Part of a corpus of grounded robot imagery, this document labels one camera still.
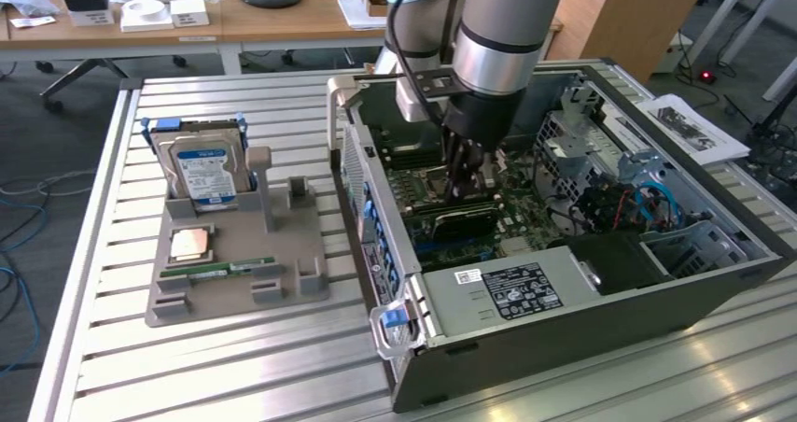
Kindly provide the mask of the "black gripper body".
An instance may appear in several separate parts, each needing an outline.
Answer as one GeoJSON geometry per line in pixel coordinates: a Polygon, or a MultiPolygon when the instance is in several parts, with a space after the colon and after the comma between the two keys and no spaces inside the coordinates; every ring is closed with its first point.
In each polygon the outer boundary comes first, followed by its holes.
{"type": "Polygon", "coordinates": [[[455,152],[455,137],[472,141],[487,152],[505,139],[527,89],[508,95],[465,91],[448,96],[444,116],[445,154],[455,152]]]}

